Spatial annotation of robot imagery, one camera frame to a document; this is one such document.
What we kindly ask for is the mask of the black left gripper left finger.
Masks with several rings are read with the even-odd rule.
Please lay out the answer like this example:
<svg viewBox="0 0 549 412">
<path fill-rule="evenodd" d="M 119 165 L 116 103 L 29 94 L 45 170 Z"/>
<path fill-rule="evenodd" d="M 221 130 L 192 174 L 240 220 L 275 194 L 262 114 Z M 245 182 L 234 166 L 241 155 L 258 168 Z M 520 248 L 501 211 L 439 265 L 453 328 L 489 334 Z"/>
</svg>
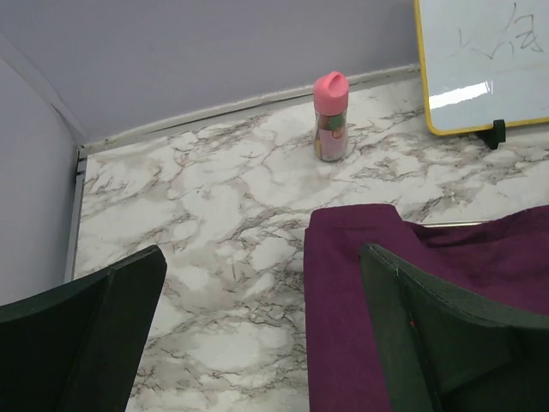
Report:
<svg viewBox="0 0 549 412">
<path fill-rule="evenodd" d="M 3 411 L 123 411 L 167 264 L 151 245 L 1 308 Z"/>
</svg>

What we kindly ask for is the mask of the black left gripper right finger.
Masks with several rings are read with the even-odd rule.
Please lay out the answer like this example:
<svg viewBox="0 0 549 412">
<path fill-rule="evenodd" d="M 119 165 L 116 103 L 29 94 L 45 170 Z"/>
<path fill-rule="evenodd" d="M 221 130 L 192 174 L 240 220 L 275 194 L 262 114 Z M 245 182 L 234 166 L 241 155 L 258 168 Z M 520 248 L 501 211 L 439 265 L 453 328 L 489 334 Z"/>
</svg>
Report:
<svg viewBox="0 0 549 412">
<path fill-rule="evenodd" d="M 379 245 L 360 271 L 393 411 L 546 411 L 548 317 L 447 282 Z"/>
</svg>

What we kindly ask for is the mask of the purple cloth wrap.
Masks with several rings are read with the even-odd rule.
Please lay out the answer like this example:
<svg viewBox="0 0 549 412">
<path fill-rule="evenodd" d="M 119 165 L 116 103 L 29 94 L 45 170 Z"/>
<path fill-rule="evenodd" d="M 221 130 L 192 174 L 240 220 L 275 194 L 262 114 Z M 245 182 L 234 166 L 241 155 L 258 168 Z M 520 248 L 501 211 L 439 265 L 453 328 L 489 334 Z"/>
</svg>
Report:
<svg viewBox="0 0 549 412">
<path fill-rule="evenodd" d="M 364 245 L 490 300 L 548 317 L 548 209 L 469 227 L 424 227 L 393 206 L 319 209 L 305 232 L 308 383 L 313 411 L 393 411 L 361 279 Z"/>
</svg>

